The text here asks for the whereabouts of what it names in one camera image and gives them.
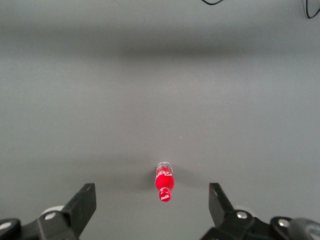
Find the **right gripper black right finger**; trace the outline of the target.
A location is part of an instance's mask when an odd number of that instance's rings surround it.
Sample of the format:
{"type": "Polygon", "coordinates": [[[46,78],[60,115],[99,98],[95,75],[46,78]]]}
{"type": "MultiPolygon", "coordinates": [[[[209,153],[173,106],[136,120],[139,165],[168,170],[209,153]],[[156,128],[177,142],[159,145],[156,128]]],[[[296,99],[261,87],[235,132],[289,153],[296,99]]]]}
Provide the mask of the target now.
{"type": "Polygon", "coordinates": [[[203,240],[289,240],[289,217],[276,216],[269,223],[244,209],[233,207],[219,183],[208,187],[208,208],[214,227],[203,240]]]}

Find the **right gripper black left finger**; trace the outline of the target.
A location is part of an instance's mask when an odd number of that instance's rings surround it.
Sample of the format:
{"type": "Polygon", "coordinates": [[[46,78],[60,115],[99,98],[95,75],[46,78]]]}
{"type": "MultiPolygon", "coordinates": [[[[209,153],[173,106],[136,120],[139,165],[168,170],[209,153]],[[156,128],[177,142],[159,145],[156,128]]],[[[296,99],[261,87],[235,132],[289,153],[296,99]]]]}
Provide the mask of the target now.
{"type": "Polygon", "coordinates": [[[65,205],[46,209],[22,225],[18,218],[0,220],[2,240],[79,240],[96,211],[96,188],[86,183],[65,205]]]}

